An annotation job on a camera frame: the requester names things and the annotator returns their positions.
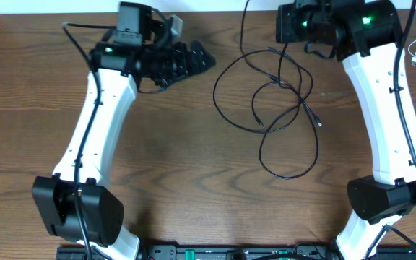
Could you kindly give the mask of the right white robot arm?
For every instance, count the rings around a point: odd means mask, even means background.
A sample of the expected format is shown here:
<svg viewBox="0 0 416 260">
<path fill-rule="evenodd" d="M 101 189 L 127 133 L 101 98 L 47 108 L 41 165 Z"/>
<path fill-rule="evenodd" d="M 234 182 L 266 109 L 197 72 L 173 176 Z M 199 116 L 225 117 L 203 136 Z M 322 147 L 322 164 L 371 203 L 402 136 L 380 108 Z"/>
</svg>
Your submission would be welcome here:
<svg viewBox="0 0 416 260">
<path fill-rule="evenodd" d="M 416 115 L 404 64 L 407 26 L 390 1 L 294 1 L 278 9 L 278 43 L 323 43 L 355 88 L 369 136 L 370 176 L 348 183 L 352 213 L 327 254 L 368 259 L 416 207 Z"/>
</svg>

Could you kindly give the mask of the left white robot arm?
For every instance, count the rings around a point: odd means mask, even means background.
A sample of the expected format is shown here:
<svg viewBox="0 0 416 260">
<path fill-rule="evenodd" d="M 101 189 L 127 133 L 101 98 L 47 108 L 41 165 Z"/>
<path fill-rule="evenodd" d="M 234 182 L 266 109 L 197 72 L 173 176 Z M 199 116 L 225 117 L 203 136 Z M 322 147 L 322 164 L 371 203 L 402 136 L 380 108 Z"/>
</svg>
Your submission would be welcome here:
<svg viewBox="0 0 416 260">
<path fill-rule="evenodd" d="M 82 53 L 87 94 L 69 146 L 51 177 L 37 177 L 32 197 L 49 234 L 81 243 L 81 259 L 139 259 L 140 239 L 123 224 L 124 206 L 110 192 L 116 144 L 140 83 L 157 92 L 204 73 L 215 59 L 198 41 L 182 43 L 183 21 L 158 9 L 123 1 L 118 22 Z"/>
</svg>

